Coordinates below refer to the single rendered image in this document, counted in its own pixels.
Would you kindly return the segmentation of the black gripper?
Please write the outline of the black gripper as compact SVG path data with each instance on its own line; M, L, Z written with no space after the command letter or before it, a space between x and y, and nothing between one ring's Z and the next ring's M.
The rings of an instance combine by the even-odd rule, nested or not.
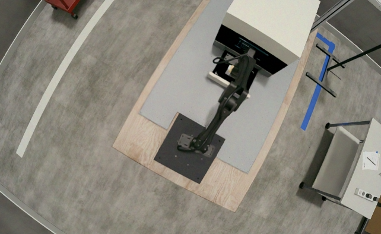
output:
M238 72L238 73L239 73L239 72ZM229 76L230 76L231 78L233 78L233 79L236 79L238 73L235 72L235 71L233 71L233 70L231 70L231 73L229 74Z

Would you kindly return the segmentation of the grey lab imager with drawer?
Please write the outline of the grey lab imager with drawer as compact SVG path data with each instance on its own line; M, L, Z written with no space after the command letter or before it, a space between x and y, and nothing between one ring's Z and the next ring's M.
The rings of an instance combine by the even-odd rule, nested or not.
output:
M249 47L256 50L249 91L258 72L269 78L301 57L319 4L319 0L234 0L213 45L223 50L223 58L237 57ZM227 88L235 82L226 74L228 68L216 64L207 77Z

